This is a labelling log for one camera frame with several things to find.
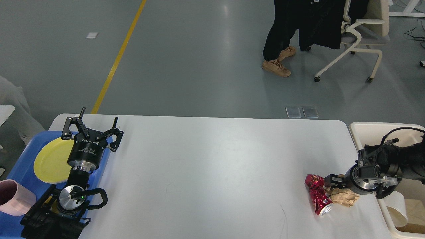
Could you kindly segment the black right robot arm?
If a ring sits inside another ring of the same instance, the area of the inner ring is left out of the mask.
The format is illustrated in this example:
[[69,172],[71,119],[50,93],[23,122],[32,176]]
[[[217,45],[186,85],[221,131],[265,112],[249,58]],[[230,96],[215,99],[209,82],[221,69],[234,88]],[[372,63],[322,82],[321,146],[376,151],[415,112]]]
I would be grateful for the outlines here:
[[365,145],[358,151],[358,159],[344,177],[330,174],[324,180],[325,187],[350,189],[357,194],[376,192],[378,199],[390,195],[398,183],[406,178],[425,179],[424,142],[405,148],[395,145],[398,138],[387,140],[384,135],[380,144]]

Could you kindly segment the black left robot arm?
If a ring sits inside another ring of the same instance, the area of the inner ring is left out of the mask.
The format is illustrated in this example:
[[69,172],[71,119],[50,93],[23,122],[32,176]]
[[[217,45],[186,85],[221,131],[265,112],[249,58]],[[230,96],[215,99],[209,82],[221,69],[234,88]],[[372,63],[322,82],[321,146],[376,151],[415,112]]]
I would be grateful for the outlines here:
[[87,210],[98,210],[108,202],[104,189],[90,189],[89,178],[100,166],[105,149],[115,152],[123,137],[114,119],[106,132],[86,128],[82,121],[85,108],[77,117],[67,118],[62,140],[73,140],[66,185],[51,185],[23,216],[21,237],[26,239],[77,239],[90,223]]

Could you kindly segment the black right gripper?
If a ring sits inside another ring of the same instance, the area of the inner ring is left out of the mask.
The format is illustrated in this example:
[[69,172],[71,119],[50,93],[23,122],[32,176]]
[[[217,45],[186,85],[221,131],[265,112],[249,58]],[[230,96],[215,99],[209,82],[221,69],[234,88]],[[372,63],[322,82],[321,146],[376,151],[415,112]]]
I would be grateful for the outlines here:
[[389,196],[397,187],[398,178],[381,174],[379,165],[354,165],[346,174],[330,174],[324,178],[324,187],[346,189],[357,194],[376,193],[377,199]]

